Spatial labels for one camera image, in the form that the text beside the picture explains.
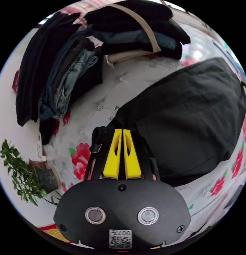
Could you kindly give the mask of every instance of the green leaves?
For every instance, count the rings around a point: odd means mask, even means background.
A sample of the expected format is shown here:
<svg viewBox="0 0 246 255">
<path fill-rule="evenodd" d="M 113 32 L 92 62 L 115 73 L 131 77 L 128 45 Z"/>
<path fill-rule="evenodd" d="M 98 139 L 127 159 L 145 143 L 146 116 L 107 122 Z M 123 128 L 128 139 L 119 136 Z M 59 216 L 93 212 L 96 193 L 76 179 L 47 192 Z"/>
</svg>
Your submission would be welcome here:
<svg viewBox="0 0 246 255">
<path fill-rule="evenodd" d="M 3 164 L 7 167 L 8 174 L 11 172 L 12 183 L 21 200 L 33 203 L 38 206 L 36 198 L 47 196 L 47 192 L 37 183 L 36 176 L 31 166 L 20 156 L 14 145 L 10 145 L 7 140 L 2 143 L 0 150 Z"/>
<path fill-rule="evenodd" d="M 42 189 L 41 190 L 41 195 L 42 195 L 42 197 L 46 197 L 47 196 L 46 190 Z"/>
<path fill-rule="evenodd" d="M 29 199 L 30 199 L 30 201 L 31 201 L 34 205 L 38 206 L 38 204 L 34 201 L 34 199 L 33 199 L 32 197 L 30 197 Z"/>
<path fill-rule="evenodd" d="M 11 170 L 12 170 L 12 167 L 8 167 L 8 174 L 10 173 Z"/>
<path fill-rule="evenodd" d="M 75 149 L 69 148 L 70 155 L 72 155 L 75 152 Z"/>
</svg>

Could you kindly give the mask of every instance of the blue denim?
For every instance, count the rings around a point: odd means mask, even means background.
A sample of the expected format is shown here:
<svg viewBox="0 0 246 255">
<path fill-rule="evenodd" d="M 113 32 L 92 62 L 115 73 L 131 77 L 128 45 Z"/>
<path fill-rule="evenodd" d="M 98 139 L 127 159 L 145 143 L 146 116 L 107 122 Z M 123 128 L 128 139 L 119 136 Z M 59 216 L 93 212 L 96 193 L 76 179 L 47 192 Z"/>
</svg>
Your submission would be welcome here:
<svg viewBox="0 0 246 255">
<path fill-rule="evenodd" d="M 53 116 L 53 118 L 61 118 L 65 115 L 68 110 L 70 95 L 77 79 L 80 78 L 88 68 L 95 65 L 97 61 L 98 57 L 95 56 L 93 52 L 85 49 L 82 51 L 78 62 L 69 69 L 57 89 L 55 95 L 57 114 Z"/>
<path fill-rule="evenodd" d="M 86 29 L 79 29 L 77 30 L 76 33 L 74 33 L 69 41 L 64 45 L 64 47 L 60 50 L 60 52 L 58 53 L 58 56 L 55 60 L 55 63 L 54 63 L 54 66 L 52 67 L 51 69 L 51 72 L 48 76 L 48 81 L 47 81 L 47 85 L 48 84 L 51 84 L 54 79 L 56 78 L 56 75 L 57 75 L 57 71 L 58 69 L 60 68 L 65 56 L 67 55 L 68 51 L 70 50 L 70 48 L 72 47 L 73 43 L 75 42 L 75 40 L 78 38 L 78 37 L 88 37 L 88 36 L 91 36 L 91 32 L 90 32 L 90 26 L 87 27 Z"/>
<path fill-rule="evenodd" d="M 136 42 L 150 44 L 150 40 L 143 29 L 120 33 L 95 31 L 91 29 L 91 32 L 95 38 L 108 44 L 136 43 Z M 175 39 L 155 31 L 154 34 L 158 45 L 160 45 L 161 47 L 166 47 L 168 49 L 175 50 L 176 47 Z"/>
<path fill-rule="evenodd" d="M 73 43 L 78 37 L 88 37 L 91 35 L 90 26 L 86 29 L 78 29 L 76 33 L 74 33 L 68 42 L 63 46 L 63 48 L 59 51 L 57 58 L 55 59 L 54 65 L 49 73 L 46 87 L 43 89 L 41 96 L 39 98 L 38 103 L 38 113 L 39 117 L 42 120 L 46 120 L 51 116 L 56 115 L 56 108 L 54 103 L 54 96 L 52 93 L 51 85 L 56 78 L 58 69 L 60 68 L 63 60 L 65 59 L 67 53 L 71 49 Z"/>
<path fill-rule="evenodd" d="M 51 84 L 47 86 L 47 93 L 44 93 L 39 100 L 39 117 L 41 120 L 47 120 L 51 117 L 62 118 L 65 115 L 77 79 L 97 61 L 98 57 L 93 52 L 84 49 L 63 76 L 55 97 L 52 94 Z"/>
</svg>

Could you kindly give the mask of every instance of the white wall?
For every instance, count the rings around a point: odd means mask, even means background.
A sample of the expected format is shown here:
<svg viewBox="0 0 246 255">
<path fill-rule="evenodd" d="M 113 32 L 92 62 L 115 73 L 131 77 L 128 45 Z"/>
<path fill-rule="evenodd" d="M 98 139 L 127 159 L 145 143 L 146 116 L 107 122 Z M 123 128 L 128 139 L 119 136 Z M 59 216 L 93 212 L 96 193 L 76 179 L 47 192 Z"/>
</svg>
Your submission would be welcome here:
<svg viewBox="0 0 246 255">
<path fill-rule="evenodd" d="M 39 123 L 29 121 L 21 127 L 16 120 L 15 100 L 16 94 L 12 90 L 12 82 L 16 71 L 19 69 L 25 49 L 35 34 L 37 29 L 33 29 L 16 47 L 4 65 L 0 74 L 0 150 L 2 142 L 7 139 L 12 141 L 20 151 L 23 159 L 37 160 L 36 142 L 39 136 Z M 7 174 L 7 169 L 3 166 L 0 157 L 0 182 L 16 209 L 35 226 L 44 226 L 53 223 L 55 206 L 45 200 L 38 201 L 39 207 L 21 201 L 13 189 L 11 176 Z"/>
</svg>

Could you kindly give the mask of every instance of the black cloth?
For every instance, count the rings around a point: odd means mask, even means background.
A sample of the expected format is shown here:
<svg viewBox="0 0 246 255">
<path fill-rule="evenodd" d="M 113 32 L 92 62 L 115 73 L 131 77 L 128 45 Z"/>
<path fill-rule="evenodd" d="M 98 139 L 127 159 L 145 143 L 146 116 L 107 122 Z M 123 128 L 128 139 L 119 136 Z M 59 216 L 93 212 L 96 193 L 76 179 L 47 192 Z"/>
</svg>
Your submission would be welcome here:
<svg viewBox="0 0 246 255">
<path fill-rule="evenodd" d="M 152 45 L 151 44 L 145 44 L 145 43 L 136 43 L 136 42 L 130 42 L 130 43 L 120 43 L 120 44 L 107 44 L 103 43 L 102 46 L 99 46 L 95 49 L 95 53 L 97 55 L 110 55 L 114 53 L 120 53 L 130 50 L 146 50 L 149 52 L 152 52 Z M 156 54 L 163 57 L 168 58 L 174 58 L 174 59 L 181 59 L 182 56 L 182 45 L 179 41 L 176 41 L 176 47 L 174 50 L 168 49 L 165 47 L 160 46 L 161 51 L 157 52 Z"/>
<path fill-rule="evenodd" d="M 17 122 L 23 126 L 30 119 L 38 119 L 38 100 L 46 85 L 48 73 L 56 54 L 80 27 L 72 24 L 80 13 L 57 12 L 46 21 L 30 40 L 24 53 L 16 97 Z"/>
<path fill-rule="evenodd" d="M 223 58 L 212 58 L 144 90 L 117 111 L 107 129 L 130 129 L 144 137 L 161 180 L 175 187 L 230 158 L 245 113 L 243 86 Z"/>
<path fill-rule="evenodd" d="M 81 96 L 91 90 L 94 86 L 102 83 L 103 56 L 98 58 L 98 62 L 90 67 L 75 83 L 71 92 L 70 108 Z M 56 129 L 56 119 L 49 118 L 40 120 L 40 134 L 42 145 L 47 145 Z"/>
<path fill-rule="evenodd" d="M 182 44 L 191 43 L 190 36 L 173 19 L 146 19 L 146 22 L 153 31 L 167 35 L 176 41 L 180 41 Z M 136 31 L 142 29 L 142 27 L 136 20 L 117 20 L 113 22 L 95 23 L 92 25 L 92 29 L 97 31 L 120 33 Z"/>
<path fill-rule="evenodd" d="M 145 20 L 148 18 L 160 20 L 172 18 L 171 9 L 168 6 L 160 3 L 147 0 L 127 0 L 117 2 L 116 4 L 136 12 Z M 103 8 L 88 12 L 85 15 L 85 19 L 87 20 L 88 25 L 103 22 L 116 22 L 119 20 L 134 20 L 129 14 L 111 6 L 105 6 Z"/>
</svg>

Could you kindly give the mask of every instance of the stack of folded clothes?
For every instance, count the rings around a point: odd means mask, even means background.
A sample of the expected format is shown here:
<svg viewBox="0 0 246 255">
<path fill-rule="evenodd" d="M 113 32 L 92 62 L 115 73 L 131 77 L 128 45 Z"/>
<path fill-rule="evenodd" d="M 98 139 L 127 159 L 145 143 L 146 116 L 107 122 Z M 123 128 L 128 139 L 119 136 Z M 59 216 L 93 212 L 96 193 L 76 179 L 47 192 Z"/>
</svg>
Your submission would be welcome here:
<svg viewBox="0 0 246 255">
<path fill-rule="evenodd" d="M 94 53 L 87 30 L 74 24 L 80 13 L 57 12 L 35 33 L 23 56 L 16 98 L 17 122 L 40 118 L 42 144 L 57 118 L 85 92 L 102 83 L 103 57 Z"/>
<path fill-rule="evenodd" d="M 130 9 L 145 20 L 160 47 L 157 54 L 181 58 L 182 44 L 189 44 L 191 41 L 188 34 L 172 19 L 172 11 L 168 6 L 147 0 L 127 0 L 116 5 Z M 132 51 L 133 57 L 140 56 L 140 50 L 143 55 L 147 52 L 154 53 L 144 27 L 129 13 L 115 8 L 115 5 L 91 11 L 85 15 L 85 19 L 87 30 L 103 42 L 102 46 L 96 48 L 97 55 L 126 53 L 128 59 L 129 51 Z"/>
<path fill-rule="evenodd" d="M 169 7 L 147 0 L 126 0 L 85 15 L 81 28 L 72 15 L 57 12 L 28 44 L 19 70 L 18 124 L 40 118 L 42 145 L 49 143 L 56 119 L 94 86 L 102 83 L 103 57 L 110 63 L 156 53 L 180 59 L 190 37 Z M 102 41 L 95 48 L 88 37 Z"/>
</svg>

